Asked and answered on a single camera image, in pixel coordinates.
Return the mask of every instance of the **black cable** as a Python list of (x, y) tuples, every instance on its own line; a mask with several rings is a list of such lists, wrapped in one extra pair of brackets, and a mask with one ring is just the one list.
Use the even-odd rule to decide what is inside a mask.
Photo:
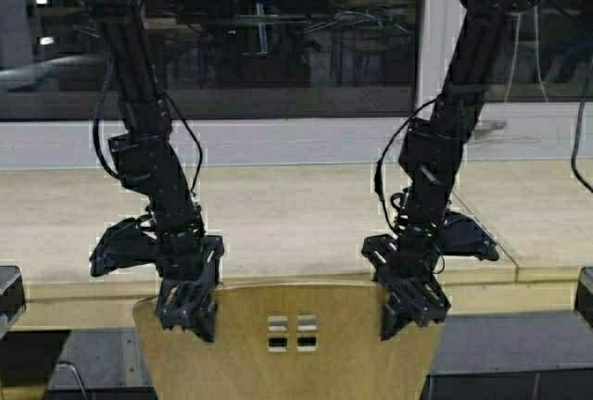
[[(557, 5), (553, 0), (545, 0), (550, 5), (552, 5), (557, 11), (559, 11), (563, 16), (569, 19), (574, 25), (576, 25), (582, 32), (586, 33), (589, 37), (593, 37), (592, 31), (590, 27), (588, 27), (584, 22), (580, 19), (571, 16), (567, 13), (561, 6)], [(574, 145), (573, 145), (573, 152), (571, 154), (571, 169), (575, 177), (583, 184), (591, 193), (593, 193), (593, 185), (583, 175), (578, 169), (577, 165), (577, 158), (578, 158), (578, 151), (581, 145), (581, 134), (583, 132), (583, 119), (585, 117), (585, 107), (587, 106), (587, 95), (589, 90), (589, 85), (591, 83), (591, 79), (593, 77), (593, 56), (591, 57), (591, 61), (589, 63), (589, 68), (587, 71), (587, 75), (585, 77), (585, 83), (583, 84), (583, 92), (581, 94), (581, 101), (578, 106), (578, 115), (576, 117), (576, 128), (574, 130)]]
[(589, 84), (591, 83), (591, 77), (593, 76), (593, 56), (589, 63), (589, 70), (585, 79), (585, 85), (583, 86), (583, 94), (581, 96), (581, 103), (578, 106), (578, 116), (576, 117), (576, 128), (574, 130), (574, 145), (573, 154), (571, 155), (571, 169), (575, 177), (583, 184), (591, 193), (593, 193), (593, 186), (589, 181), (581, 175), (578, 170), (576, 159), (578, 158), (578, 150), (581, 145), (581, 134), (583, 131), (583, 118), (585, 116), (585, 106), (587, 105), (587, 94), (589, 91)]
[(387, 213), (387, 205), (385, 203), (385, 192), (384, 192), (384, 186), (383, 186), (383, 174), (382, 174), (382, 170), (383, 170), (383, 163), (385, 162), (385, 157), (387, 156), (387, 153), (389, 152), (389, 149), (391, 148), (391, 145), (393, 144), (393, 142), (396, 140), (397, 136), (408, 126), (408, 124), (410, 124), (410, 122), (421, 112), (423, 111), (425, 108), (427, 108), (428, 106), (434, 104), (436, 102), (436, 99), (433, 99), (431, 101), (428, 101), (427, 103), (419, 106), (411, 115), (409, 118), (407, 118), (403, 124), (401, 124), (399, 126), (399, 128), (396, 130), (396, 132), (391, 136), (391, 139), (389, 140), (389, 142), (387, 143), (387, 145), (385, 146), (385, 149), (383, 150), (383, 153), (381, 154), (381, 157), (379, 158), (379, 160), (377, 161), (377, 165), (376, 165), (376, 169), (374, 172), (374, 192), (377, 194), (377, 196), (379, 197), (379, 201), (381, 202), (381, 206), (383, 207), (383, 213), (385, 215), (385, 222), (387, 223), (387, 225), (389, 226), (389, 229), (391, 229), (391, 231), (395, 234), (397, 234), (396, 231), (396, 226), (391, 224), (391, 221), (389, 220), (389, 214)]
[(109, 85), (111, 84), (111, 80), (113, 79), (114, 68), (115, 61), (113, 59), (113, 55), (111, 53), (108, 53), (107, 66), (105, 69), (105, 78), (103, 79), (103, 84), (101, 85), (101, 91), (99, 92), (99, 100), (96, 104), (95, 115), (93, 117), (93, 146), (95, 148), (96, 157), (99, 159), (101, 167), (103, 167), (103, 170), (109, 176), (115, 178), (116, 180), (119, 180), (120, 175), (118, 175), (118, 173), (115, 172), (109, 166), (105, 157), (103, 156), (103, 150), (101, 149), (101, 139), (99, 138), (99, 123), (103, 115), (103, 107), (105, 106), (105, 100), (107, 98), (107, 90), (109, 89)]
[(177, 114), (177, 117), (182, 122), (183, 126), (185, 127), (185, 129), (187, 130), (187, 132), (189, 133), (189, 135), (191, 136), (191, 138), (194, 140), (194, 144), (196, 144), (197, 151), (199, 153), (199, 159), (197, 161), (196, 172), (194, 173), (194, 180), (192, 181), (192, 187), (190, 189), (190, 192), (192, 193), (192, 195), (196, 195), (197, 176), (199, 175), (200, 170), (202, 169), (202, 162), (204, 160), (204, 150), (202, 150), (202, 145), (197, 140), (196, 134), (194, 133), (194, 131), (192, 130), (192, 128), (187, 123), (187, 119), (185, 119), (185, 117), (182, 114), (182, 111), (177, 106), (177, 104), (175, 103), (175, 101), (173, 100), (173, 98), (170, 97), (170, 94), (168, 94), (165, 91), (163, 91), (163, 94), (165, 95), (165, 97), (167, 97), (167, 100), (169, 101), (170, 106), (173, 107), (173, 110), (175, 110), (175, 113)]

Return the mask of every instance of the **wooden desk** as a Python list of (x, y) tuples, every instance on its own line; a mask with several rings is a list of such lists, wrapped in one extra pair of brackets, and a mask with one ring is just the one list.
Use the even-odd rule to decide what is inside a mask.
[[(581, 166), (590, 176), (593, 161)], [(389, 168), (386, 182), (394, 192), (406, 178)], [(156, 272), (142, 267), (92, 280), (87, 258), (110, 223), (139, 215), (146, 200), (98, 170), (3, 171), (0, 193), (0, 263), (21, 267), (29, 300), (15, 330), (133, 327), (132, 307), (158, 292)], [(206, 168), (200, 193), (208, 229), (226, 243), (226, 288), (370, 280), (360, 244), (385, 231), (371, 165)], [(457, 193), (453, 206), (497, 236), (501, 260), (447, 259), (439, 280), (451, 313), (572, 309), (578, 270), (593, 264), (593, 197), (567, 161), (465, 164)]]
[[(5, 207), (11, 207), (0, 213), (1, 262), (20, 266), (29, 300), (16, 329), (132, 326), (132, 305), (158, 291), (154, 269), (93, 280), (87, 260), (105, 228), (141, 214), (146, 200), (98, 170), (0, 175)], [(390, 191), (405, 184), (394, 169), (387, 178)], [(366, 236), (385, 231), (371, 165), (206, 168), (200, 193), (209, 231), (222, 234), (226, 244), (225, 281), (371, 277), (360, 246)], [(465, 285), (479, 284), (479, 292), (514, 281), (514, 264), (501, 256), (498, 263), (448, 259), (440, 279), (463, 300), (456, 313), (486, 306), (463, 297)]]
[[(593, 160), (581, 160), (591, 180)], [(458, 195), (517, 265), (517, 281), (575, 281), (593, 265), (593, 195), (568, 160), (467, 164)]]

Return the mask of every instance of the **chair backrest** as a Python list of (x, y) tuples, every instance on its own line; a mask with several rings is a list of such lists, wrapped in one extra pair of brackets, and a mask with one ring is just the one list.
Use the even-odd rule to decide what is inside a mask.
[(382, 342), (385, 292), (371, 282), (221, 287), (214, 344), (163, 331), (155, 300), (134, 309), (158, 398), (419, 398), (440, 333), (409, 326)]

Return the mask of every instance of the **robotic arm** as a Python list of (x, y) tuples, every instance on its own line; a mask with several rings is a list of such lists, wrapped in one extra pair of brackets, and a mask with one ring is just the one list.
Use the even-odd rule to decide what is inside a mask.
[(182, 326), (211, 342), (217, 307), (210, 291), (219, 282), (222, 238), (206, 235), (200, 205), (170, 145), (170, 99), (148, 54), (143, 0), (82, 1), (113, 58), (120, 86), (127, 132), (109, 139), (113, 175), (150, 201), (143, 216), (107, 229), (91, 256), (91, 274), (155, 264), (163, 279), (156, 312), (162, 326)]
[[(367, 238), (364, 254), (375, 278), (388, 292), (382, 338), (415, 321), (427, 326), (447, 316), (450, 303), (435, 278), (442, 256), (475, 256), (496, 261), (496, 243), (472, 219), (448, 209), (463, 147), (472, 136), (485, 102), (488, 77), (496, 61), (510, 13), (540, 0), (461, 0), (467, 8), (455, 55), (431, 118), (410, 119), (399, 165), (411, 186), (391, 198), (397, 211), (393, 235)], [(377, 164), (375, 191), (385, 208)]]

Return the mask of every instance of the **glass window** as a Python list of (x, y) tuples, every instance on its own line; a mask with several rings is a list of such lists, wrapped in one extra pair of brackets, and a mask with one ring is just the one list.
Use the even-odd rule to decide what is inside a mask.
[(544, 1), (510, 19), (491, 78), (490, 101), (580, 100), (593, 43), (571, 19), (591, 27), (593, 7), (587, 0), (553, 4)]
[[(10, 0), (0, 119), (88, 120), (103, 41), (78, 0)], [(155, 74), (189, 119), (383, 117), (416, 93), (423, 0), (146, 0)], [(106, 119), (118, 119), (117, 84)]]

